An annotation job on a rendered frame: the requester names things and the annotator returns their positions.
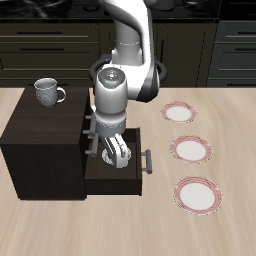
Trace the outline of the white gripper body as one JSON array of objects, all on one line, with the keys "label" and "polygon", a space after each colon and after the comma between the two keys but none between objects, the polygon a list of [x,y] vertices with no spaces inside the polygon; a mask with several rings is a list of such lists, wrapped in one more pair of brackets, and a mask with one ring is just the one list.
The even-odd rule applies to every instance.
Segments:
[{"label": "white gripper body", "polygon": [[107,150],[108,156],[113,160],[114,168],[124,168],[128,165],[128,147],[122,136],[116,133],[113,137],[100,137],[104,149]]}]

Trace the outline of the white bowl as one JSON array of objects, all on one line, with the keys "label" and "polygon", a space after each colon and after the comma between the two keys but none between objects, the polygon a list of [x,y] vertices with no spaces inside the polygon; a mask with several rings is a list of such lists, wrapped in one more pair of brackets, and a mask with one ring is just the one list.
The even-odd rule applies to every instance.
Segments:
[{"label": "white bowl", "polygon": [[[128,148],[128,160],[130,160],[131,158],[131,150]],[[102,159],[105,163],[109,164],[109,165],[114,165],[113,160],[108,156],[108,152],[106,149],[103,150],[102,152]]]}]

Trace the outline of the small red-rimmed white plate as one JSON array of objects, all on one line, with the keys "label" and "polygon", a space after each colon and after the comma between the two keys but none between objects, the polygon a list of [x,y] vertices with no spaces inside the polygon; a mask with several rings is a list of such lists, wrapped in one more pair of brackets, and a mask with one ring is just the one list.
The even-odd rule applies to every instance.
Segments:
[{"label": "small red-rimmed white plate", "polygon": [[161,115],[167,121],[173,123],[188,123],[195,119],[197,110],[185,102],[170,102],[161,109]]}]

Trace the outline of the medium red-rimmed white plate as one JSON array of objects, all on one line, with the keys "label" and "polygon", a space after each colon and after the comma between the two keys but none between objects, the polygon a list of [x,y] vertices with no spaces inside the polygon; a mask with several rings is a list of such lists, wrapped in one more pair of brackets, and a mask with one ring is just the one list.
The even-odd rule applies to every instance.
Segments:
[{"label": "medium red-rimmed white plate", "polygon": [[211,144],[196,135],[179,136],[171,143],[170,150],[176,159],[189,164],[203,163],[213,155]]}]

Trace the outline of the large red-rimmed white plate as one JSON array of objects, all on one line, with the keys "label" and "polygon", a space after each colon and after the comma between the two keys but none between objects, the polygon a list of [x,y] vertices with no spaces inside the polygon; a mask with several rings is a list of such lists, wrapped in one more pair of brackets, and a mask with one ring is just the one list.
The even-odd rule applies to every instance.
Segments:
[{"label": "large red-rimmed white plate", "polygon": [[179,180],[173,188],[177,205],[195,215],[208,215],[220,208],[223,194],[219,187],[205,177],[189,176]]}]

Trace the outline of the dark wooden cabinet drawer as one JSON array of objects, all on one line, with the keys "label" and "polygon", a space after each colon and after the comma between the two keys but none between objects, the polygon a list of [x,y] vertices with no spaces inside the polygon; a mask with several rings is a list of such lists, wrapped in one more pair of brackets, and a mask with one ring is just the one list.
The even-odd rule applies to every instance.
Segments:
[{"label": "dark wooden cabinet drawer", "polygon": [[142,172],[152,173],[151,151],[141,151],[139,128],[127,128],[122,137],[131,150],[127,167],[117,169],[107,164],[102,158],[104,145],[101,141],[97,156],[87,157],[85,186],[88,195],[142,195]]}]

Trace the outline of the dark wooden cabinet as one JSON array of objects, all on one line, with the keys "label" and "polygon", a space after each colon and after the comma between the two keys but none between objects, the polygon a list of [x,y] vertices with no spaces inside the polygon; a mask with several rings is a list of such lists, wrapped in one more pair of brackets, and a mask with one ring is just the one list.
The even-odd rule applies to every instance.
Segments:
[{"label": "dark wooden cabinet", "polygon": [[46,109],[26,88],[0,137],[21,200],[83,200],[90,114],[86,87],[69,87],[66,99]]}]

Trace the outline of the grey patterned mug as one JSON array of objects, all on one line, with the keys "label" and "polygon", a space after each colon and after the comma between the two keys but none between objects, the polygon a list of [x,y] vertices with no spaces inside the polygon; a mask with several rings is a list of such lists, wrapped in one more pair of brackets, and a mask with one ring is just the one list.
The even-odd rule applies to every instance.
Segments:
[{"label": "grey patterned mug", "polygon": [[[57,103],[66,99],[66,92],[57,86],[57,81],[53,78],[41,78],[34,83],[36,98],[45,108],[53,108]],[[58,92],[63,93],[63,98],[59,99]]]}]

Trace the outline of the dark kitchen cupboards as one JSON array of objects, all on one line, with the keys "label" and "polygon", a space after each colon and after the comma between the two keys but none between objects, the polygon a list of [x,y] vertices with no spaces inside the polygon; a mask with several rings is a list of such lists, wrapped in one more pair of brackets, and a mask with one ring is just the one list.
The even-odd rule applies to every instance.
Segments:
[{"label": "dark kitchen cupboards", "polygon": [[[206,85],[216,28],[211,19],[153,21],[156,59],[168,72],[164,87]],[[111,19],[0,23],[0,87],[27,87],[44,77],[90,87],[90,67],[115,45]]]}]

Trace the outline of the grey kitchen cupboards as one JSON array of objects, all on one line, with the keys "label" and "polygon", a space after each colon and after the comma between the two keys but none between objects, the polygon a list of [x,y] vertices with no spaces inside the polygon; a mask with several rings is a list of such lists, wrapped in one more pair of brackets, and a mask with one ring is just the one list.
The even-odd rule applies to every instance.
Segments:
[{"label": "grey kitchen cupboards", "polygon": [[256,21],[218,24],[207,87],[256,88]]}]

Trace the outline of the black marble countertop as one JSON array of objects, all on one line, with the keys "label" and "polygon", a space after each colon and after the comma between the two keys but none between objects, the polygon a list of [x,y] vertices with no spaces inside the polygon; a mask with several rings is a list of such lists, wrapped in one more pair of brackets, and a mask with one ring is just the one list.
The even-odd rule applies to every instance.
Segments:
[{"label": "black marble countertop", "polygon": [[[151,9],[152,18],[256,21],[256,0],[175,0],[173,10]],[[0,0],[0,21],[110,19],[98,0]]]}]

